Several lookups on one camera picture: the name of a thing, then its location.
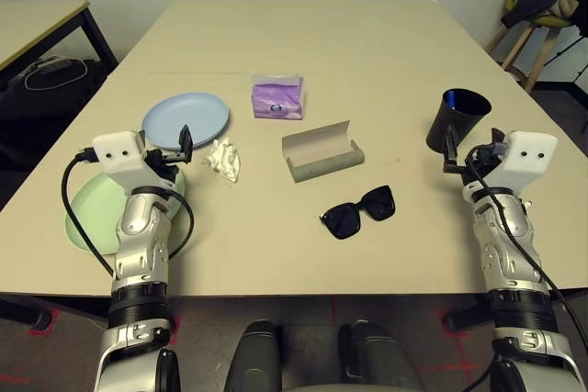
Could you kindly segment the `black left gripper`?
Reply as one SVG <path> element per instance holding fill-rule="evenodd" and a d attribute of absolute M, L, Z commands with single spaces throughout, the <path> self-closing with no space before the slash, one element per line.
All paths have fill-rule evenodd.
<path fill-rule="evenodd" d="M 145 148 L 145 130 L 138 132 L 141 146 Z M 179 134 L 180 152 L 163 153 L 160 149 L 147 151 L 145 162 L 162 179 L 171 183 L 175 182 L 179 168 L 178 162 L 190 163 L 193 154 L 193 140 L 188 125 L 184 125 Z"/>

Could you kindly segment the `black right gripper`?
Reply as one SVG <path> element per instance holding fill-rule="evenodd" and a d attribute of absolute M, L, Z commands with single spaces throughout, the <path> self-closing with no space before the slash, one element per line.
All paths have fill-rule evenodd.
<path fill-rule="evenodd" d="M 465 171 L 461 175 L 463 181 L 477 181 L 479 177 L 486 179 L 486 176 L 502 162 L 499 154 L 495 151 L 495 143 L 502 143 L 505 134 L 497 128 L 492 128 L 491 133 L 492 143 L 475 146 L 467 154 Z M 447 126 L 443 154 L 444 171 L 461 170 L 461 166 L 458 164 L 458 134 L 452 125 Z"/>

